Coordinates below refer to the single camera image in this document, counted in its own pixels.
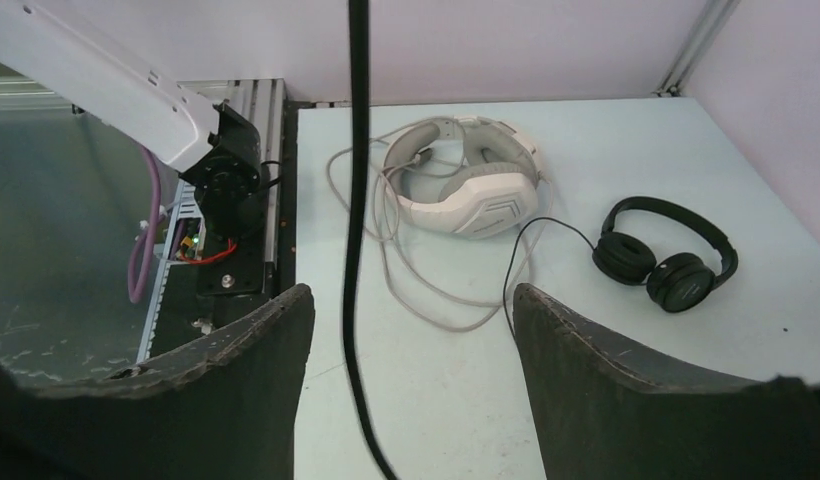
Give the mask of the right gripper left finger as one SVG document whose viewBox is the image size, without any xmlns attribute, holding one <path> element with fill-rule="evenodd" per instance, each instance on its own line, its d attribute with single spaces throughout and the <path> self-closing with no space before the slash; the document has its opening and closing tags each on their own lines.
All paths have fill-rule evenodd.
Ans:
<svg viewBox="0 0 820 480">
<path fill-rule="evenodd" d="M 290 479 L 314 323 L 297 284 L 103 379 L 22 387 L 0 364 L 0 479 Z"/>
</svg>

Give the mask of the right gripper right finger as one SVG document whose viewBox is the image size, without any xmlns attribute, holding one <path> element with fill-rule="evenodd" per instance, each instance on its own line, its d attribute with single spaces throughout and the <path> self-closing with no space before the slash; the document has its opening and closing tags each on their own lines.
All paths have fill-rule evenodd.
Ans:
<svg viewBox="0 0 820 480">
<path fill-rule="evenodd" d="M 820 479 L 820 384 L 679 360 L 523 283 L 520 355 L 549 479 Z"/>
</svg>

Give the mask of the large black blue headphones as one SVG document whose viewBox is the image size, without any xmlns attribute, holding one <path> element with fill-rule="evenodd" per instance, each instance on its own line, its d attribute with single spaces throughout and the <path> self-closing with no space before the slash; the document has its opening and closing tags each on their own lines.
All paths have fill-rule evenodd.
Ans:
<svg viewBox="0 0 820 480">
<path fill-rule="evenodd" d="M 342 349 L 359 426 L 381 475 L 397 480 L 377 440 L 363 387 L 356 343 L 356 303 L 365 226 L 370 152 L 370 3 L 347 2 L 351 89 L 351 192 L 341 304 Z"/>
</svg>

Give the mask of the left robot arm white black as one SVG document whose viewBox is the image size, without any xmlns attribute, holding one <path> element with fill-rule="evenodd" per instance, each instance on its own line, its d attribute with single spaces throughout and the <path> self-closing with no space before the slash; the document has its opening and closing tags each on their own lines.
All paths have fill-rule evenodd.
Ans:
<svg viewBox="0 0 820 480">
<path fill-rule="evenodd" d="M 207 228 L 245 238 L 264 224 L 260 135 L 179 85 L 65 1 L 0 1 L 0 63 L 118 129 L 195 188 Z"/>
</svg>

